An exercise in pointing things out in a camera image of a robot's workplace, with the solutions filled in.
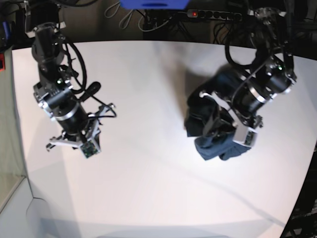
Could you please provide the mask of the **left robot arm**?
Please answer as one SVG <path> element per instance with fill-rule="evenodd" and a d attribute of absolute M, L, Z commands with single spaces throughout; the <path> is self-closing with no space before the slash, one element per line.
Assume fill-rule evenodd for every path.
<path fill-rule="evenodd" d="M 230 68 L 209 80 L 199 96 L 215 104 L 202 135 L 227 137 L 251 148 L 258 128 L 264 125 L 259 110 L 277 95 L 288 93 L 297 82 L 293 59 L 295 2 L 256 1 L 249 14 L 249 20 L 230 33 L 225 42 Z M 240 64 L 230 54 L 230 43 L 241 32 L 249 35 L 256 50 L 250 64 Z"/>

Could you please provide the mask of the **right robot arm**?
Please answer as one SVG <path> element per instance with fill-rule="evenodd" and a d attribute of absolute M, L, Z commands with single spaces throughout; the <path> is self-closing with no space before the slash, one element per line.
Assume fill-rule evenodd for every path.
<path fill-rule="evenodd" d="M 24 1 L 25 33 L 34 39 L 32 56 L 39 72 L 39 82 L 33 87 L 34 98 L 62 128 L 60 136 L 49 140 L 46 150 L 67 146 L 90 158 L 101 152 L 100 119 L 115 118 L 117 114 L 114 104 L 105 104 L 95 97 L 101 84 L 87 84 L 82 55 L 61 33 L 64 23 L 59 10 L 76 5 L 61 0 Z"/>

